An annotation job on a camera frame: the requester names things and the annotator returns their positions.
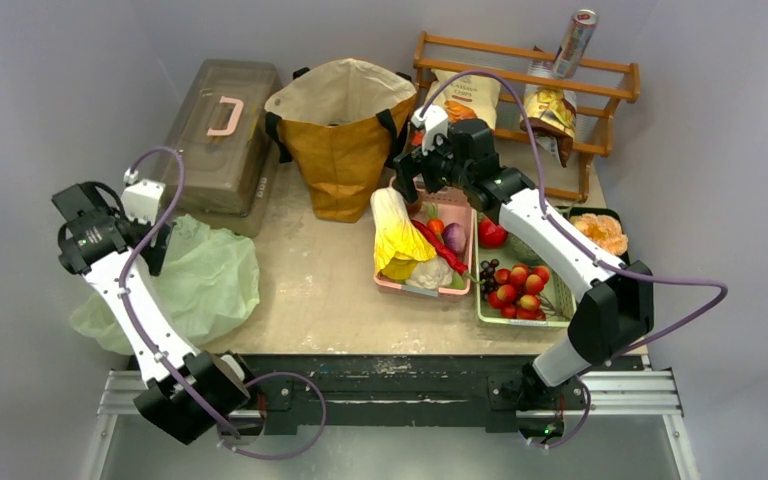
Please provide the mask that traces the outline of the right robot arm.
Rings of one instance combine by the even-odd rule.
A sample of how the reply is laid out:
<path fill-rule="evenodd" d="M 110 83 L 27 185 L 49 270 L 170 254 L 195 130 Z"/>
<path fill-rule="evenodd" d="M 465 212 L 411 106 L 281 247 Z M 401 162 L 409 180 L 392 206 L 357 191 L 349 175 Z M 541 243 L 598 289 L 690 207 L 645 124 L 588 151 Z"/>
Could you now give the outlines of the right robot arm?
<path fill-rule="evenodd" d="M 565 337 L 523 369 L 521 392 L 536 407 L 556 399 L 561 384 L 602 364 L 654 326 L 650 269 L 596 245 L 541 198 L 520 170 L 503 167 L 493 134 L 480 119 L 450 123 L 447 114 L 415 114 L 421 142 L 394 161 L 396 188 L 413 201 L 414 179 L 429 192 L 460 189 L 469 204 L 523 240 L 565 282 L 578 303 Z"/>

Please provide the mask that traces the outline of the green plastic grocery bag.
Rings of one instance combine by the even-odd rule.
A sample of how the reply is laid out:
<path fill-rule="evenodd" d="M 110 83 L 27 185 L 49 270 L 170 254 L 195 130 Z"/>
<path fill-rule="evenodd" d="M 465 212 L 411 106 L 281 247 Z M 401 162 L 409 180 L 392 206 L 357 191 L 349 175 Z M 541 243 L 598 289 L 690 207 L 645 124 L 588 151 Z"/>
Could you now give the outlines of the green plastic grocery bag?
<path fill-rule="evenodd" d="M 162 272 L 152 279 L 171 325 L 200 347 L 242 325 L 260 303 L 252 239 L 190 215 L 175 220 Z"/>

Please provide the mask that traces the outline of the brown paper tote bag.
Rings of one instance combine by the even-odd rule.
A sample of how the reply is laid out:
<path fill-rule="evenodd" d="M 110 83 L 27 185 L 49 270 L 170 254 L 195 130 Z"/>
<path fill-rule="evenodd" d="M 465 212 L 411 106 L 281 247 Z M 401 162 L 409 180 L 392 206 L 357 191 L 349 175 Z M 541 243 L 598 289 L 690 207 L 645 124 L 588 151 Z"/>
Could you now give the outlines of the brown paper tote bag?
<path fill-rule="evenodd" d="M 319 219 L 356 222 L 402 153 L 416 102 L 411 77 L 344 58 L 300 69 L 265 105 L 265 131 L 298 166 Z"/>

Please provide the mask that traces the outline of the toy melon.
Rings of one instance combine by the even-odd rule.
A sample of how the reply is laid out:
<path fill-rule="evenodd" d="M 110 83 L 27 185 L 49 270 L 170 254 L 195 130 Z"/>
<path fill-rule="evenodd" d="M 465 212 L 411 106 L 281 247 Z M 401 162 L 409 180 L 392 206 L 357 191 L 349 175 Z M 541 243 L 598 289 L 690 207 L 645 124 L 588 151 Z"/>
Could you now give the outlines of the toy melon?
<path fill-rule="evenodd" d="M 519 261 L 528 265 L 542 264 L 543 259 L 538 255 L 529 245 L 515 235 L 509 234 L 507 247 L 512 252 L 512 256 L 516 261 Z"/>

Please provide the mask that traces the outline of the toy red chili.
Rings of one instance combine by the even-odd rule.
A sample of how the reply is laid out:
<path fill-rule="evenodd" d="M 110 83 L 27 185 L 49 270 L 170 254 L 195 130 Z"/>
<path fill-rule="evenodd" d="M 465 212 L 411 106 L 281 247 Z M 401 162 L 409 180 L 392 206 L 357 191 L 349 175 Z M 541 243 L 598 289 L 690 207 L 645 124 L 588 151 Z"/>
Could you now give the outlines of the toy red chili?
<path fill-rule="evenodd" d="M 417 229 L 426 241 L 432 245 L 439 257 L 446 261 L 458 275 L 464 276 L 469 273 L 469 267 L 461 262 L 458 256 L 447 247 L 444 242 L 425 224 L 418 220 L 411 220 L 412 225 Z"/>

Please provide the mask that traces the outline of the toy lychee bunch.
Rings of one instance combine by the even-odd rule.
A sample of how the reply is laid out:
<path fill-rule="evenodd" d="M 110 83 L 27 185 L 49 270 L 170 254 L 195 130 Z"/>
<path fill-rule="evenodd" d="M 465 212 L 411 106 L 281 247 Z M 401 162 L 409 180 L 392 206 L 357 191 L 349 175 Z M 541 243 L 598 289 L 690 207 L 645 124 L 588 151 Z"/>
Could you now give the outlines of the toy lychee bunch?
<path fill-rule="evenodd" d="M 498 266 L 495 278 L 497 290 L 482 301 L 502 318 L 527 321 L 563 318 L 562 311 L 546 293 L 552 282 L 552 273 L 547 266 L 522 263 L 510 268 Z"/>

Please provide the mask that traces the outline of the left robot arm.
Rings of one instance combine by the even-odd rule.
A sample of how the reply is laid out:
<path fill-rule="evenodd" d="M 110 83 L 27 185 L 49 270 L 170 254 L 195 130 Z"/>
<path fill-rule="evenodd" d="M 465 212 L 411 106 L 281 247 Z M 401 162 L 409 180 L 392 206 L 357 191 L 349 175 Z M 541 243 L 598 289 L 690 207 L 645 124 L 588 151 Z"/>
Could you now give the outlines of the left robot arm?
<path fill-rule="evenodd" d="M 201 351 L 172 327 L 153 286 L 172 227 L 161 213 L 165 186 L 135 181 L 122 194 L 88 181 L 52 197 L 64 219 L 57 234 L 64 269 L 102 298 L 131 345 L 145 389 L 133 403 L 183 444 L 213 427 L 237 436 L 228 416 L 257 399 L 258 382 L 236 360 Z"/>

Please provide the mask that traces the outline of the toy napa cabbage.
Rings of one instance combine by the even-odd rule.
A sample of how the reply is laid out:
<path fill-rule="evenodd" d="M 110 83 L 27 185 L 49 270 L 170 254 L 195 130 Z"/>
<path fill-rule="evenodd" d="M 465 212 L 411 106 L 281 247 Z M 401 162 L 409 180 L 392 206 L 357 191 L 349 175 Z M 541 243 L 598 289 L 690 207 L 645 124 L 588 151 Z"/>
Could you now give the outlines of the toy napa cabbage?
<path fill-rule="evenodd" d="M 420 262 L 437 256 L 435 248 L 413 226 L 403 196 L 394 188 L 375 190 L 370 198 L 375 234 L 375 273 L 394 281 L 407 280 Z"/>

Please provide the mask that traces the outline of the toy grape bunch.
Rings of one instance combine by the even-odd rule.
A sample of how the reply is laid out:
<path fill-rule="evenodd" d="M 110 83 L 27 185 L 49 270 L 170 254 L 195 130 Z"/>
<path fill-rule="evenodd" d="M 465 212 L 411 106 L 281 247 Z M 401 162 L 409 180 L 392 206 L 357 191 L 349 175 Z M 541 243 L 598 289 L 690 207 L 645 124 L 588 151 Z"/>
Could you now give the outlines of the toy grape bunch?
<path fill-rule="evenodd" d="M 484 260 L 479 264 L 479 288 L 482 300 L 487 300 L 498 288 L 495 274 L 499 266 L 498 259 Z"/>

